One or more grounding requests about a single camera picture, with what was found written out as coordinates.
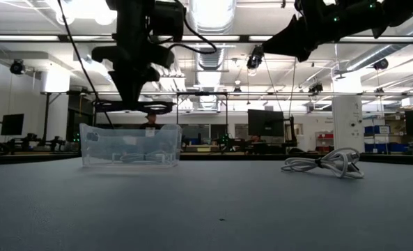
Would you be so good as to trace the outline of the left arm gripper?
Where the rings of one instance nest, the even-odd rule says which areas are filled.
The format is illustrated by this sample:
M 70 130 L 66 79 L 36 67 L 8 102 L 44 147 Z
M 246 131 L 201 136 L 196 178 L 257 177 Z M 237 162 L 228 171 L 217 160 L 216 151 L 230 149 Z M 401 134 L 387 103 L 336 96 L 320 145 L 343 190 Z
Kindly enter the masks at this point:
M 157 64 L 169 68 L 174 62 L 173 52 L 163 46 L 145 43 L 138 47 L 103 46 L 92 50 L 91 58 L 101 63 L 108 60 L 113 64 L 109 71 L 123 102 L 138 102 L 136 110 L 147 114 L 168 114 L 173 110 L 173 102 L 149 101 L 139 102 L 143 85 L 157 82 L 160 73 L 152 67 Z M 131 111 L 122 101 L 95 100 L 96 112 Z

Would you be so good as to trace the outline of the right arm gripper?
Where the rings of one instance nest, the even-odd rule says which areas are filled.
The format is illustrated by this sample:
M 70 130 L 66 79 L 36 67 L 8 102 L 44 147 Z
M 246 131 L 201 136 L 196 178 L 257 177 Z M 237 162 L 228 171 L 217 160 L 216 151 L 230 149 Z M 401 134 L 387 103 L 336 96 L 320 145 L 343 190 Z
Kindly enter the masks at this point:
M 266 40 L 265 53 L 293 56 L 299 62 L 306 61 L 319 45 L 339 41 L 339 1 L 326 4 L 323 0 L 295 0 L 295 10 L 302 16 L 293 15 L 286 28 Z

